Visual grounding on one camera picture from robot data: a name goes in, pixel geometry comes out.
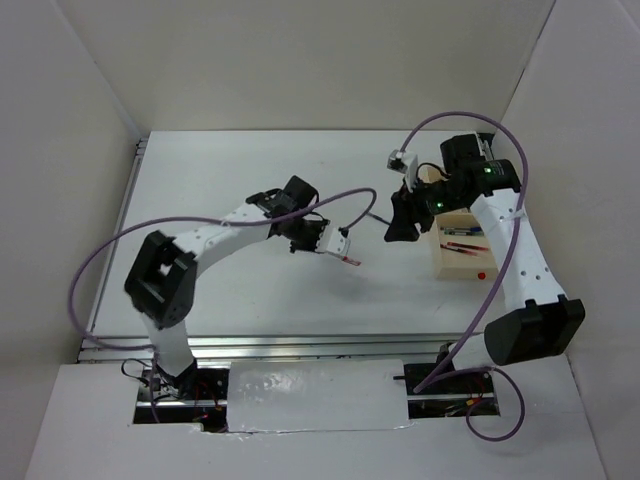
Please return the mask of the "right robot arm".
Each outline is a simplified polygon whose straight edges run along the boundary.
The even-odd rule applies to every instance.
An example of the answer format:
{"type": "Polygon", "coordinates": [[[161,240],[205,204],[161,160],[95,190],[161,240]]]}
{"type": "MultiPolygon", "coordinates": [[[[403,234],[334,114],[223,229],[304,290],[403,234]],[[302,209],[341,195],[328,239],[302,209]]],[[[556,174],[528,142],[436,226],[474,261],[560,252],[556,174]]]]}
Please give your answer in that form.
{"type": "Polygon", "coordinates": [[[513,164],[486,156],[475,134],[454,136],[440,146],[445,176],[425,182],[416,154],[395,150],[387,167],[403,176],[391,197],[387,242],[415,242],[437,217],[466,209],[478,222],[499,265],[506,312],[446,347],[436,379],[460,391],[471,368],[506,366],[561,355],[585,319],[581,300],[570,299],[555,279],[522,204],[525,186],[513,164]]]}

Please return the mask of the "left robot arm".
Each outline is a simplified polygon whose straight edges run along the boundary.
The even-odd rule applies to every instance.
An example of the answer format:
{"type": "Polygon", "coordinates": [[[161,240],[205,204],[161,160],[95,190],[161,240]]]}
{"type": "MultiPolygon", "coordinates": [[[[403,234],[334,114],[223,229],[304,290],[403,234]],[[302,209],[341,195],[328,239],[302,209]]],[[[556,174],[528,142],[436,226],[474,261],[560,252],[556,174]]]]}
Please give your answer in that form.
{"type": "Polygon", "coordinates": [[[124,290],[142,315],[161,385],[172,397],[194,395],[198,383],[197,362],[186,328],[197,281],[215,264],[274,236],[288,239],[293,250],[315,250],[328,228],[327,220],[274,220],[303,210],[318,198],[317,189],[292,176],[281,189],[247,197],[218,223],[174,236],[156,230],[145,237],[124,290]]]}

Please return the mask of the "red capped pen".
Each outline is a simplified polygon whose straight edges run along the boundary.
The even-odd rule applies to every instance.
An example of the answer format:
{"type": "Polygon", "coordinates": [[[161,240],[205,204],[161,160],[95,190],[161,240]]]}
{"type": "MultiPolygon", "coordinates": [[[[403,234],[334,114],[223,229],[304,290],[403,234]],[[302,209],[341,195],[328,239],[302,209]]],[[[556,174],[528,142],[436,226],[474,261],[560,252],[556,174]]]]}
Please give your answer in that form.
{"type": "Polygon", "coordinates": [[[355,259],[353,259],[351,257],[348,257],[348,256],[342,256],[341,257],[341,261],[343,261],[343,262],[345,262],[345,263],[347,263],[349,265],[353,265],[353,266],[360,266],[361,263],[362,263],[362,262],[360,262],[358,260],[355,260],[355,259]]]}

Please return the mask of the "purple pen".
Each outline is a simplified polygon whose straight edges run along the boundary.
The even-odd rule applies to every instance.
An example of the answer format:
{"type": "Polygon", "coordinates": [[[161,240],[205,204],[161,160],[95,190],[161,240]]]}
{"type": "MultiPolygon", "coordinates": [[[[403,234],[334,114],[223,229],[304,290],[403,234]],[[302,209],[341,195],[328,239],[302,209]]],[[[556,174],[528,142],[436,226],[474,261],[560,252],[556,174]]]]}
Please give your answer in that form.
{"type": "Polygon", "coordinates": [[[390,225],[389,221],[385,220],[384,218],[382,218],[381,216],[379,216],[377,214],[367,213],[367,216],[369,216],[370,218],[372,218],[372,219],[374,219],[374,220],[376,220],[378,222],[381,222],[382,224],[390,225]]]}

